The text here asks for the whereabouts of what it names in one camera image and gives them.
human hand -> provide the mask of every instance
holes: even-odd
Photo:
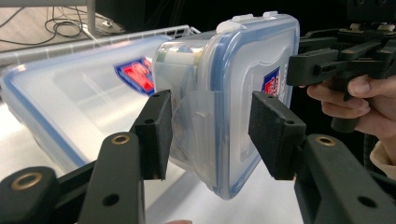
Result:
[[[334,118],[356,119],[356,131],[375,135],[396,164],[396,76],[387,79],[356,77],[349,81],[353,96],[344,101],[344,93],[331,89],[332,81],[309,86],[307,94],[321,101],[324,114]]]

black metal bracket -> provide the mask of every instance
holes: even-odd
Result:
[[[396,181],[371,175],[338,139],[304,132],[277,98],[253,92],[248,133],[274,179],[295,178],[304,223],[394,223]]]
[[[0,223],[145,223],[144,180],[165,179],[171,92],[151,95],[131,131],[108,136],[98,159],[56,178],[48,167],[0,183]]]

transparent container wall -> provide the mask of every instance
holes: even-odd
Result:
[[[129,131],[149,98],[125,84],[114,66],[152,58],[168,40],[155,36],[19,65],[2,79],[5,102],[71,172],[96,160],[107,136]]]
[[[191,91],[178,104],[172,119],[172,161],[193,170],[210,189],[217,185],[216,122],[213,91]]]

sticker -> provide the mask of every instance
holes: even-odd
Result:
[[[264,77],[262,91],[277,97],[279,85],[279,67]]]
[[[128,86],[139,92],[151,95],[154,93],[154,82],[151,73],[151,59],[142,57],[128,63],[115,66],[119,78]]]

desk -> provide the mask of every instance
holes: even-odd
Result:
[[[29,166],[44,165],[63,175],[29,131],[0,101],[0,180]],[[147,224],[189,219],[193,224],[303,224],[292,181],[275,181],[263,162],[241,192],[224,201],[195,175],[172,163],[166,180],[145,181]]]
[[[87,6],[88,32],[95,35],[95,0],[1,0],[0,7],[70,7]]]

